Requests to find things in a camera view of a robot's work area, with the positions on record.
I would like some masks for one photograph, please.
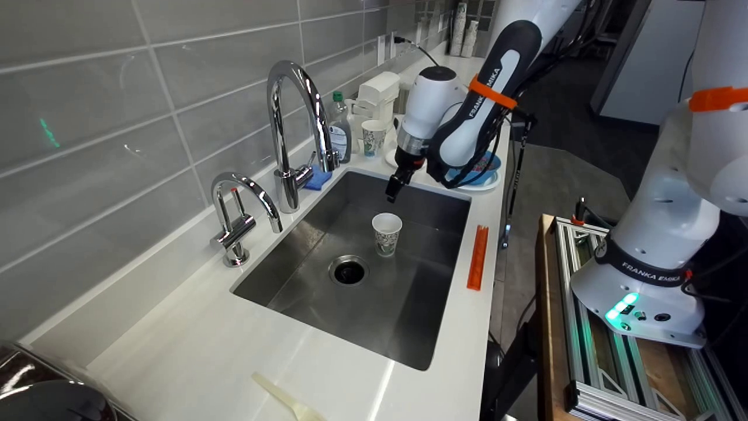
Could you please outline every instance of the stainless steel sink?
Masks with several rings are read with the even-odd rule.
[[[347,174],[339,184],[235,290],[416,369],[428,369],[470,201]],[[405,223],[397,254],[374,251],[373,218]]]

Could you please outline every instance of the white countertop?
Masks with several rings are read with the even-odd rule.
[[[508,157],[508,127],[498,157]],[[325,191],[347,171],[382,177],[394,174],[384,160],[355,160],[335,174]],[[423,171],[411,184],[465,196],[436,184]],[[284,216],[282,236],[260,218],[258,230],[243,238],[252,252],[248,265],[229,269],[216,252],[216,260],[78,371],[144,421],[291,421],[292,415],[252,382],[252,371],[328,421],[480,418],[502,191],[501,181],[497,189],[472,196],[442,329],[426,371],[232,294],[232,288],[321,201],[321,191],[305,191],[301,208]],[[467,290],[477,225],[490,226],[480,292]]]

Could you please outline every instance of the faucet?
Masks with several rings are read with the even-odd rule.
[[[224,247],[224,263],[229,267],[238,267],[251,260],[251,252],[242,246],[238,238],[258,225],[255,218],[243,208],[243,201],[238,196],[238,187],[251,189],[258,196],[258,201],[263,204],[263,208],[267,210],[267,216],[271,218],[271,230],[284,232],[284,223],[282,223],[277,204],[255,181],[238,175],[238,174],[220,174],[211,187],[216,214],[217,214],[217,221],[222,226],[222,232],[216,236],[216,243]],[[224,204],[228,191],[235,194],[235,201],[238,205],[242,216],[236,221],[229,221],[229,210]]]
[[[333,174],[338,166],[338,157],[333,155],[329,132],[325,124],[325,106],[322,106],[322,97],[321,97],[318,86],[305,73],[301,65],[298,65],[292,62],[278,62],[267,77],[267,111],[269,111],[271,139],[273,139],[273,147],[277,147],[277,166],[278,166],[277,181],[282,184],[282,208],[285,214],[291,214],[291,210],[299,208],[299,187],[305,187],[308,183],[312,166],[305,164],[299,169],[292,169],[291,160],[287,160],[287,146],[285,146],[285,133],[284,133],[284,113],[282,113],[284,79],[291,79],[292,86],[298,86],[298,92],[305,99],[305,106],[308,113],[308,124],[312,124],[312,132],[317,139],[317,157],[318,157],[321,169],[325,174]]]

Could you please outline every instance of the floor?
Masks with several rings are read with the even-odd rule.
[[[540,124],[532,133],[512,243],[498,257],[491,332],[508,348],[522,312],[535,294],[535,230],[540,214],[571,216],[581,196],[618,221],[634,196],[658,129],[598,119],[588,104],[604,73],[598,62],[571,62],[540,79],[522,100]],[[537,418],[535,382],[514,403],[519,421]]]

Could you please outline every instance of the white cup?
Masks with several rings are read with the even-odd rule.
[[[361,124],[361,141],[366,146],[366,157],[377,157],[382,153],[389,127],[379,119],[368,119]]]
[[[377,254],[394,257],[397,251],[397,236],[403,230],[403,221],[395,214],[377,214],[373,218]]]

